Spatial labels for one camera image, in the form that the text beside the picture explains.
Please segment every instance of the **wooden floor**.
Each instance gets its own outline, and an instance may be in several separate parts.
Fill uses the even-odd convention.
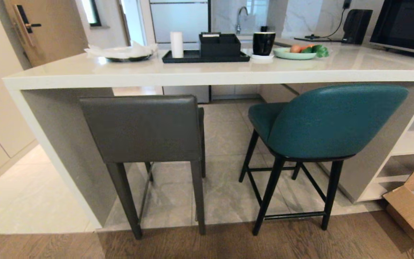
[[[334,216],[328,231],[320,218],[130,231],[0,235],[0,258],[414,258],[414,243],[386,212]]]

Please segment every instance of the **microwave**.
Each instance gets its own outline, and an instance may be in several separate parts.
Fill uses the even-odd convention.
[[[414,52],[414,0],[385,0],[370,43]]]

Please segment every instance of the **kitchen island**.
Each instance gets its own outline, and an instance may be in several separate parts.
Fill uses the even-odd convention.
[[[414,54],[340,43],[326,46],[330,57],[325,59],[274,58],[270,63],[164,64],[161,58],[166,51],[147,61],[111,63],[80,54],[11,75],[4,82],[95,228],[105,223],[116,193],[82,115],[79,97],[112,96],[112,87],[259,84],[265,90],[267,85],[284,84],[298,94],[294,86],[308,84],[403,85],[410,90],[407,100],[363,151],[345,161],[340,179],[341,189],[352,202],[380,199],[390,190],[388,183],[408,177],[384,172],[390,158],[414,154]]]

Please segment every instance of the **green vegetable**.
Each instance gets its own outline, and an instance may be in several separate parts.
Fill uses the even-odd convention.
[[[316,53],[318,58],[326,58],[329,56],[328,49],[323,45],[316,45],[312,47],[312,53]]]
[[[301,53],[312,53],[312,48],[307,47],[306,49],[302,50]]]

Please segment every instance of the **teal upholstered chair back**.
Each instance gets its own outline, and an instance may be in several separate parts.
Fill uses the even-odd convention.
[[[339,85],[306,92],[284,106],[268,146],[292,158],[336,158],[360,152],[408,95],[401,86]]]

